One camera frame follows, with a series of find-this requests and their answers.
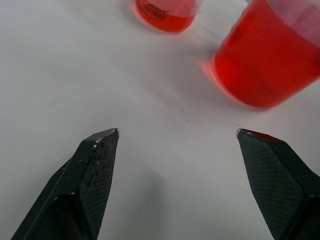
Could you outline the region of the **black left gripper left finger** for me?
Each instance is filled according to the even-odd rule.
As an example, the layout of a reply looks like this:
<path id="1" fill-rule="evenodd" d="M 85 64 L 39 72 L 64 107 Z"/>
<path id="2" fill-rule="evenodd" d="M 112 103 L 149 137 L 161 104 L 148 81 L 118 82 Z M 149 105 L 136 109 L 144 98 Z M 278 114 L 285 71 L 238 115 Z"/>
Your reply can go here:
<path id="1" fill-rule="evenodd" d="M 97 240 L 118 140 L 117 128 L 82 140 L 48 180 L 11 240 Z"/>

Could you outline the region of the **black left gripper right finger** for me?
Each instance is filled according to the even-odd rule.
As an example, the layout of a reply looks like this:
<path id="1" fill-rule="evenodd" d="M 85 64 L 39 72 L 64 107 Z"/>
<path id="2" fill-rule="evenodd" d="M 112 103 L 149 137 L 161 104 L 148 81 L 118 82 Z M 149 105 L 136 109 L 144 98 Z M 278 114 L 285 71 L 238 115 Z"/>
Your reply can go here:
<path id="1" fill-rule="evenodd" d="M 283 140 L 239 128 L 249 185 L 274 240 L 320 240 L 320 176 Z"/>

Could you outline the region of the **large beaker of red liquid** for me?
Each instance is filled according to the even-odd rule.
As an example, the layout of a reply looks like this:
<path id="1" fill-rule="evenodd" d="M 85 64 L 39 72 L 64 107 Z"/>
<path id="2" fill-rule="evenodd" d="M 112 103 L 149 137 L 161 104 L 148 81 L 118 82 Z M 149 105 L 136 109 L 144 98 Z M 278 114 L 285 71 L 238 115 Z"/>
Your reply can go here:
<path id="1" fill-rule="evenodd" d="M 320 79 L 320 0 L 251 0 L 216 51 L 219 87 L 258 109 Z"/>

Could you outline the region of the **small beaker of red liquid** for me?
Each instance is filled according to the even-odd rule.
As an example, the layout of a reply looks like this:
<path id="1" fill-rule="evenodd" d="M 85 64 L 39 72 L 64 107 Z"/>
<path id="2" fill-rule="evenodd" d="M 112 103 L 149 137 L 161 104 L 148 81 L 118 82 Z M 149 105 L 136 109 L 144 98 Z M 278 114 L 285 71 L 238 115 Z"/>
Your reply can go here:
<path id="1" fill-rule="evenodd" d="M 135 0 L 139 15 L 151 26 L 165 32 L 187 29 L 203 0 Z"/>

